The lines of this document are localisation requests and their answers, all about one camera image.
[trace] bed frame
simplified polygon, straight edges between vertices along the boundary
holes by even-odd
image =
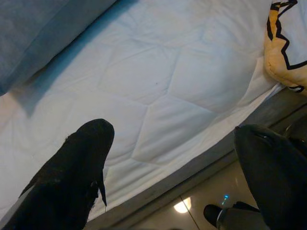
[[[307,114],[307,98],[284,89],[266,100],[243,124],[260,124],[282,133]],[[131,227],[237,160],[229,133],[215,146],[134,198],[88,222],[86,230]]]

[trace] worn black shoe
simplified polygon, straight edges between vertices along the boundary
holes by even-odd
[[[203,210],[203,215],[210,224],[217,227],[216,222],[221,211],[222,209],[216,205],[207,205]]]

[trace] blue pillow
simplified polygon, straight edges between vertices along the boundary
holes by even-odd
[[[0,96],[42,69],[116,0],[1,0]]]

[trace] tiled floor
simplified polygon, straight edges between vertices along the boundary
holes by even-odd
[[[203,217],[204,207],[207,204],[230,207],[236,201],[243,201],[256,207],[238,162],[181,195],[174,202],[135,225],[134,228],[215,230],[216,228]]]

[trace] white quilted mattress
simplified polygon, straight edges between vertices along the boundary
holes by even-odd
[[[216,144],[275,85],[263,73],[270,4],[118,2],[39,78],[0,98],[0,218],[91,119],[115,128],[104,169],[108,210]],[[98,199],[90,219],[104,211]]]

